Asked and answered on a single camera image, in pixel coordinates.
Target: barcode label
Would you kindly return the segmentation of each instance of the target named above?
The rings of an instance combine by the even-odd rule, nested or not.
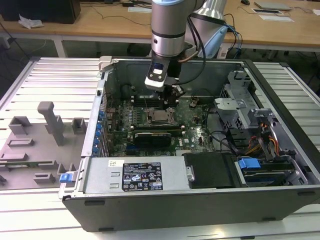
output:
[[[125,160],[109,160],[109,167],[122,167]]]

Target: gray plastic part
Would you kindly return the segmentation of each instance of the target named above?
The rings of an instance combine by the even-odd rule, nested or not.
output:
[[[73,163],[70,164],[70,167],[69,167],[69,172],[74,172],[76,169],[75,165]]]
[[[56,171],[56,174],[59,176],[61,174],[66,173],[66,169],[62,163],[59,164],[58,170]]]
[[[74,118],[72,120],[72,129],[74,134],[85,134],[87,131],[87,126],[84,118]]]
[[[61,117],[60,117],[59,115],[56,116],[56,122],[57,122],[58,127],[62,129],[62,132],[64,132],[64,130],[65,130],[65,125],[64,125],[64,123],[62,122],[62,119],[61,119]],[[51,130],[51,128],[49,127],[49,125],[46,124],[46,125],[44,125],[44,126],[45,126],[46,130],[48,131],[48,134],[52,134],[52,130]]]
[[[0,157],[0,163],[2,161],[5,162],[20,162],[20,161],[26,161],[28,159],[28,155],[26,153],[19,153],[19,154],[2,154],[2,157]]]
[[[53,184],[56,181],[56,178],[52,175],[51,172],[46,173],[35,173],[33,180],[37,184]]]
[[[26,116],[14,116],[9,124],[9,128],[16,136],[26,136],[24,127],[30,126],[30,122]]]
[[[53,160],[51,163],[39,163],[38,166],[42,170],[58,169],[58,163],[56,160]]]
[[[10,140],[8,142],[9,147],[28,147],[32,146],[35,142],[32,140],[32,138],[21,138],[16,140]]]
[[[0,186],[0,190],[14,189],[40,189],[40,188],[58,188],[60,186],[57,170],[59,164],[63,164],[66,170],[73,164],[76,169],[79,168],[81,161],[81,151],[84,144],[85,134],[75,135],[71,122],[64,123],[64,145],[57,146],[54,138],[48,134],[46,123],[32,123],[24,129],[28,138],[34,141],[32,146],[9,147],[8,143],[12,140],[19,140],[20,137],[11,133],[0,150],[0,157],[3,154],[24,154],[28,155],[25,163],[38,162],[38,167],[24,167],[27,165],[5,165],[6,162],[0,162],[0,175],[7,179],[8,184]],[[37,184],[34,181],[35,173],[51,173],[56,181],[48,184]]]
[[[38,105],[38,113],[42,114],[52,132],[54,140],[58,146],[63,146],[65,137],[63,135],[63,127],[59,125],[54,114],[54,103],[52,101],[41,101]]]
[[[3,176],[0,175],[0,182],[6,182],[7,179],[5,179]]]
[[[10,172],[10,168],[6,165],[0,165],[0,172]]]

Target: white table leg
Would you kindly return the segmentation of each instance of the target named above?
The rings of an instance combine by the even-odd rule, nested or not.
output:
[[[5,49],[9,49],[10,48],[10,44],[9,44],[9,42],[8,42],[6,37],[0,37],[0,46],[1,45],[3,45],[3,47]]]
[[[62,43],[63,41],[61,39],[54,39],[53,41],[54,41],[56,52],[58,53],[58,57],[59,58],[67,58],[68,54],[67,54],[65,47]]]
[[[229,50],[229,46],[226,44],[221,44],[220,49],[218,51],[218,55],[216,56],[217,59],[226,59],[227,53]]]

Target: black box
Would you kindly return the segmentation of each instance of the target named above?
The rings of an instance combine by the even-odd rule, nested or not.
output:
[[[81,11],[79,0],[0,0],[5,21],[27,19],[73,24]]]

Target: circuit board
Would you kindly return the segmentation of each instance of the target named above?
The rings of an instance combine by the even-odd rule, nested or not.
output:
[[[113,134],[113,151],[111,157],[128,156],[128,148],[134,149],[130,156],[180,156],[183,153],[214,152],[214,145],[210,141],[209,134],[203,126],[205,111],[203,105],[190,108],[191,99],[182,98],[177,107],[172,107],[174,122],[159,124],[156,126],[184,126],[184,131],[179,136],[171,137],[171,145],[163,148],[137,148],[134,144],[134,132],[131,125],[148,126],[148,111],[146,107],[134,107],[129,101],[122,101],[116,107],[116,126],[110,127]]]

